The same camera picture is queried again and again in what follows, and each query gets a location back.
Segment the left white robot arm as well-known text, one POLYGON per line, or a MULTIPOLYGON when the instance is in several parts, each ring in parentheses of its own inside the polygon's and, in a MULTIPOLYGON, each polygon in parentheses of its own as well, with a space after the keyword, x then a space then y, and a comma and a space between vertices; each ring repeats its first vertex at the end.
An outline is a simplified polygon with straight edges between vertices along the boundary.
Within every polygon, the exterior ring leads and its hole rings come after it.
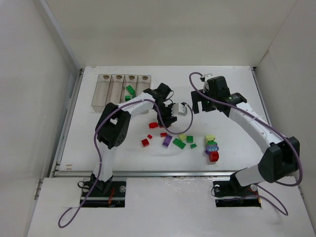
POLYGON ((158 115, 158 125, 166 128, 177 121, 173 104, 166 105, 172 90, 164 83, 156 89, 145 89, 138 96, 120 104, 105 106, 96 125, 94 144, 99 164, 90 176, 92 187, 105 194, 111 186, 116 147, 126 139, 130 121, 137 115, 153 109, 158 115))

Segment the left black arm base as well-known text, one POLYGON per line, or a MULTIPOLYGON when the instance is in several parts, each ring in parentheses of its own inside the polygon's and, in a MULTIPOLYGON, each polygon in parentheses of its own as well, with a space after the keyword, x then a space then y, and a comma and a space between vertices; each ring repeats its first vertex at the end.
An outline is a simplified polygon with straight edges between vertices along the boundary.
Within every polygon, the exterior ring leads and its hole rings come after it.
POLYGON ((112 181, 105 194, 95 187, 82 207, 124 208, 125 194, 126 180, 112 181))

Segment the green long lego brick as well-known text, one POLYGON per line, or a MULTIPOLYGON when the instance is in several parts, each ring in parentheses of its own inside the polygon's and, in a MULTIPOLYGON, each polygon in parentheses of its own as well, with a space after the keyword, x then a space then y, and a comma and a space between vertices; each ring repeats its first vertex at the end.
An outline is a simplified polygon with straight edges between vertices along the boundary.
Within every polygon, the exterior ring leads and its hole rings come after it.
POLYGON ((181 150, 183 150, 184 148, 185 148, 185 146, 186 146, 186 144, 184 143, 184 142, 182 142, 180 139, 178 139, 178 138, 175 138, 174 140, 173 140, 173 144, 175 145, 175 146, 177 146, 178 148, 180 148, 181 150))

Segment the yellow square lego brick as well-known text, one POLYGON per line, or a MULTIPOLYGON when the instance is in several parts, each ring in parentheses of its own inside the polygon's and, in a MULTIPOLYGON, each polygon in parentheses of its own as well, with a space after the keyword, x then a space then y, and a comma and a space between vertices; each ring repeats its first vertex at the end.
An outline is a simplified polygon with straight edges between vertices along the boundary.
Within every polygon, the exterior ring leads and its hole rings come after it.
POLYGON ((184 141, 187 139, 187 136, 185 134, 179 134, 178 135, 178 138, 181 140, 181 141, 184 141))

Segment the red round lego piece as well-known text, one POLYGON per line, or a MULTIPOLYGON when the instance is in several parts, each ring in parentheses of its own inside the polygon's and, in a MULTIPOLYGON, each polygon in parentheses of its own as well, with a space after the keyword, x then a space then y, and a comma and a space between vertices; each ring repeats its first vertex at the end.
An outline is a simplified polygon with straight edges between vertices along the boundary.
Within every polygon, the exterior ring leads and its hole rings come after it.
POLYGON ((159 124, 157 122, 151 122, 149 123, 149 128, 150 129, 154 129, 154 128, 157 128, 159 127, 159 124))

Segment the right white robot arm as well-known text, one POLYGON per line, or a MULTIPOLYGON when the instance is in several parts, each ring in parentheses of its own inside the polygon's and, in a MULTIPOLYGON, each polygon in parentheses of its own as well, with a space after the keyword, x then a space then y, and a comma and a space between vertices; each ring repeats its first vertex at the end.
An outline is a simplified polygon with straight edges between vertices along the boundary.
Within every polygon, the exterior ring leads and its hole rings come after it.
POLYGON ((203 82, 203 89, 195 88, 191 92, 193 112, 218 110, 236 122, 255 141, 263 156, 257 165, 233 173, 228 182, 220 185, 225 196, 237 196, 245 188, 262 182, 280 183, 280 179, 296 171, 303 179, 300 161, 300 143, 294 136, 287 138, 272 126, 264 122, 251 108, 247 99, 240 93, 231 93, 224 76, 212 77, 210 74, 197 73, 203 82))

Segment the red slope lego brick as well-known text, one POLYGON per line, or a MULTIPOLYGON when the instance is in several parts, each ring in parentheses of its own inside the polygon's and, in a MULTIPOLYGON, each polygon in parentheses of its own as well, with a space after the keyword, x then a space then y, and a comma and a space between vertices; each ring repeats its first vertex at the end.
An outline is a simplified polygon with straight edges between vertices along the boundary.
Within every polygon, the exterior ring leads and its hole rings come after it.
POLYGON ((148 139, 143 139, 143 140, 141 141, 141 143, 142 143, 143 147, 147 147, 147 146, 150 145, 150 142, 148 141, 148 139))

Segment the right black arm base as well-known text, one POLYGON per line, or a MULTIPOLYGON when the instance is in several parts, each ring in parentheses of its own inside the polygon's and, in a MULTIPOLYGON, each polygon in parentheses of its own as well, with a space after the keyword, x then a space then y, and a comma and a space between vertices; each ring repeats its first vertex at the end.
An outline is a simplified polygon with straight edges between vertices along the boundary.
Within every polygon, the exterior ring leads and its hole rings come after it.
POLYGON ((213 181, 216 207, 261 207, 256 185, 235 188, 230 181, 213 181))

